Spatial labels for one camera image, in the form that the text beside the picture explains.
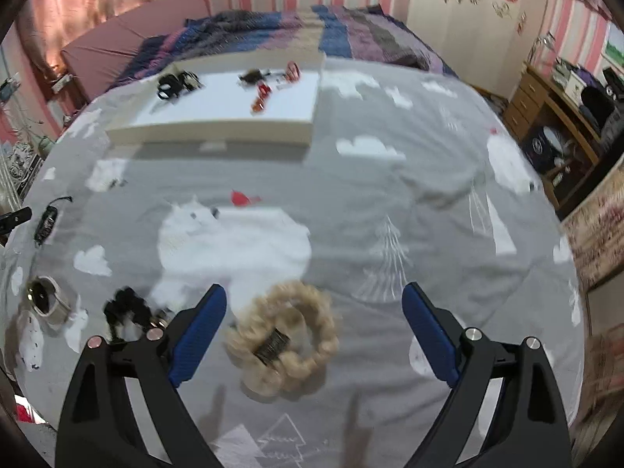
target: white cloud print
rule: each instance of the white cloud print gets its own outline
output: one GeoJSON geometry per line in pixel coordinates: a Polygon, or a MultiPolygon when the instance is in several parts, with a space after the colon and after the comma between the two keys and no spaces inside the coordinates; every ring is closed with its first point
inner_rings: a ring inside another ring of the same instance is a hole
{"type": "Polygon", "coordinates": [[[376,160],[405,160],[405,154],[386,146],[376,137],[359,135],[353,142],[348,139],[338,139],[336,150],[342,156],[364,156],[376,160]]]}

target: cardboard box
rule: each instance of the cardboard box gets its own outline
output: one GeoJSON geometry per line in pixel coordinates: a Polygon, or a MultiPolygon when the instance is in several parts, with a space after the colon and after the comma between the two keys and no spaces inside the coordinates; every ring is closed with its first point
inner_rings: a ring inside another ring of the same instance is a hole
{"type": "Polygon", "coordinates": [[[110,122],[106,131],[113,144],[146,142],[275,142],[310,145],[316,101],[325,54],[305,50],[257,50],[227,53],[174,62],[160,75],[145,81],[110,122]],[[262,113],[253,114],[256,87],[242,86],[238,76],[252,68],[283,72],[297,63],[301,79],[273,88],[262,113]],[[158,79],[191,71],[204,87],[183,93],[174,101],[158,98],[158,79]]]}

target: blanket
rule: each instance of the blanket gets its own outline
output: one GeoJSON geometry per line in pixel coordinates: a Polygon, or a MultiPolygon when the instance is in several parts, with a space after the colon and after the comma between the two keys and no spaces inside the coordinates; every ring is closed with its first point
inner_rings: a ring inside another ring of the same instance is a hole
{"type": "Polygon", "coordinates": [[[368,9],[315,5],[310,10],[229,10],[187,20],[170,35],[146,39],[110,87],[157,74],[173,61],[256,49],[314,48],[328,56],[398,64],[456,76],[403,23],[368,9]]]}

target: polar bear print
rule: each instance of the polar bear print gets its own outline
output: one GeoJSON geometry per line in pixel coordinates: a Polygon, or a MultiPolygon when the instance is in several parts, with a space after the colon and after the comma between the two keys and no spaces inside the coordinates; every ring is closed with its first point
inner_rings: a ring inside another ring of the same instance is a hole
{"type": "Polygon", "coordinates": [[[209,208],[196,197],[174,204],[158,232],[163,275],[151,298],[180,311],[189,289],[219,283],[240,317],[255,296],[304,275],[312,253],[309,235],[279,207],[209,208]]]}

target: wooden cabinet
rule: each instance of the wooden cabinet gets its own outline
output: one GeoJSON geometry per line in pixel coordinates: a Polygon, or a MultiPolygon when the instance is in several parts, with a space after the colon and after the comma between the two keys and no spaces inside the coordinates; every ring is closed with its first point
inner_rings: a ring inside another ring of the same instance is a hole
{"type": "Polygon", "coordinates": [[[600,162],[600,138],[559,87],[533,67],[526,69],[503,122],[519,144],[542,126],[557,130],[572,143],[573,153],[541,175],[555,209],[569,212],[568,202],[600,162]]]}

